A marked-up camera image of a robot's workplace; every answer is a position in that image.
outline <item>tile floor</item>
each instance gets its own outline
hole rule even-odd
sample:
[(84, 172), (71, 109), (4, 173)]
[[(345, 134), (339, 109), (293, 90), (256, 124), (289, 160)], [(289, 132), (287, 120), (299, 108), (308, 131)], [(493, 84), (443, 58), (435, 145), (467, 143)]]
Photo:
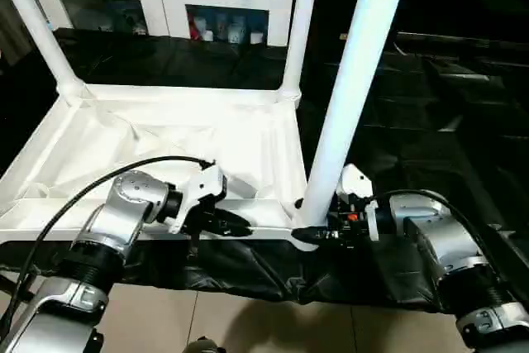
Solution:
[[(0, 293), (0, 311), (7, 295)], [(466, 353), (450, 316), (117, 285), (98, 330), (106, 353), (180, 353), (208, 336), (228, 353)]]

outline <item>cabinet door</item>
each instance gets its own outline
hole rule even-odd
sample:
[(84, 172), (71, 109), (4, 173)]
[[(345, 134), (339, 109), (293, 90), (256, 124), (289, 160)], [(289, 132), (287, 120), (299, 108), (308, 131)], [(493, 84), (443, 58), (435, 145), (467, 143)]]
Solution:
[(169, 34), (162, 0), (39, 0), (53, 29), (137, 30)]
[(164, 0), (169, 34), (176, 37), (190, 37), (188, 13), (200, 7), (213, 7), (255, 11), (256, 15), (266, 15), (266, 32), (263, 32), (268, 45), (286, 46), (292, 0)]

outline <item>cabinet contents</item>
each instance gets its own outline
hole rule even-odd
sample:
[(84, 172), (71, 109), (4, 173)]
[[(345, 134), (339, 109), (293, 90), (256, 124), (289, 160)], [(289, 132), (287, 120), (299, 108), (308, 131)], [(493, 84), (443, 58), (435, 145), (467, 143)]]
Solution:
[(139, 0), (61, 0), (75, 29), (147, 35)]
[(192, 40), (225, 41), (234, 45), (266, 42), (267, 11), (198, 5), (186, 5), (186, 9)]

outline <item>black surface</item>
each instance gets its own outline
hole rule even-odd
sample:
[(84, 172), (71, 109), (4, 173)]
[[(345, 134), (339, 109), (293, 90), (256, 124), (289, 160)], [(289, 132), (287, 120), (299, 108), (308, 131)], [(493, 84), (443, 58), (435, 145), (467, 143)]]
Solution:
[[(284, 67), (284, 53), (264, 47), (70, 31), (59, 37), (76, 73), (89, 83), (268, 89), (279, 86)], [(461, 46), (441, 42), (435, 52), (442, 57), (384, 53), (349, 160), (378, 192), (428, 188), (446, 196), (471, 219), (472, 232), (515, 294), (527, 300), (527, 71), (519, 64), (492, 61), (489, 49), (473, 53)], [(337, 70), (336, 64), (324, 62), (311, 54), (303, 76), (298, 125), (307, 169)], [(21, 106), (22, 98), (33, 95), (30, 81), (40, 82), (36, 95), (41, 99), (24, 104), (34, 107), (30, 117), (4, 103), (11, 123), (25, 123), (2, 153), (4, 167), (55, 98), (53, 80), (36, 55), (19, 64), (10, 79), (7, 91), (17, 98), (14, 104)], [(17, 89), (15, 96), (12, 90)], [(38, 255), (39, 269), (48, 274), (67, 246), (46, 243)], [(28, 247), (27, 242), (0, 246), (0, 266), (17, 269)], [(201, 241), (197, 250), (187, 242), (142, 241), (125, 281), (274, 301), (443, 310), (414, 246), (393, 236), (354, 250), (313, 253), (284, 241)]]

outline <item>black cable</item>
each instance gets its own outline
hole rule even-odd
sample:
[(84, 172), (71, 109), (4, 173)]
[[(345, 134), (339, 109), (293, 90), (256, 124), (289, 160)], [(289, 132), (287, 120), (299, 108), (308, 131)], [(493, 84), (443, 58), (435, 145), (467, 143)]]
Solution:
[(373, 196), (368, 196), (367, 198), (361, 198), (360, 201), (363, 202), (364, 204), (369, 204), (374, 200), (377, 200), (377, 201), (386, 200), (386, 199), (391, 198), (392, 196), (397, 196), (399, 194), (417, 194), (419, 196), (431, 198), (432, 200), (435, 200), (441, 203), (446, 208), (448, 208), (452, 212), (452, 214), (458, 219), (458, 221), (463, 223), (464, 227), (468, 228), (470, 226), (469, 219), (456, 206), (448, 202), (448, 200), (446, 200), (439, 194), (428, 192), (427, 190), (395, 189), (395, 190), (389, 190), (388, 192), (376, 193)]
[(26, 275), (28, 274), (29, 269), (31, 268), (31, 265), (33, 264), (33, 260), (35, 258), (35, 253), (37, 248), (39, 247), (39, 244), (45, 239), (46, 235), (50, 232), (51, 228), (57, 223), (59, 219), (73, 207), (76, 202), (78, 202), (83, 196), (85, 196), (88, 192), (90, 192), (92, 189), (96, 188), (100, 184), (103, 184), (107, 182), (109, 179), (112, 179), (114, 177), (117, 177), (119, 174), (125, 173), (126, 171), (129, 171), (131, 169), (135, 169), (136, 167), (140, 167), (142, 165), (149, 165), (151, 163), (158, 163), (160, 161), (167, 161), (167, 160), (180, 160), (180, 161), (190, 161), (193, 163), (198, 163), (202, 169), (206, 169), (207, 167), (211, 166), (212, 163), (206, 161), (206, 160), (200, 160), (195, 157), (189, 157), (189, 156), (160, 156), (160, 157), (153, 157), (150, 159), (140, 160), (135, 163), (131, 163), (129, 165), (126, 165), (124, 167), (121, 167), (119, 169), (116, 169), (112, 171), (109, 174), (106, 174), (102, 176), (100, 179), (97, 179), (96, 181), (92, 182), (90, 185), (88, 185), (86, 188), (81, 190), (79, 193), (77, 193), (75, 196), (73, 196), (46, 224), (44, 229), (42, 229), (39, 236), (35, 239), (35, 242), (33, 243), (33, 246), (30, 249), (29, 254), (26, 257), (26, 261), (24, 262), (24, 265), (20, 269), (20, 274), (18, 275), (17, 284), (15, 286), (15, 289), (13, 290), (13, 295), (11, 296), (11, 301), (9, 302), (9, 306), (6, 309), (6, 312), (4, 313), (4, 323), (0, 324), (0, 341), (3, 341), (7, 334), (9, 333), (9, 330), (11, 329), (11, 323), (13, 316), (15, 314), (15, 311), (17, 309), (17, 301), (19, 299), (19, 294), (21, 293), (21, 287), (24, 283), (24, 280), (26, 279)]

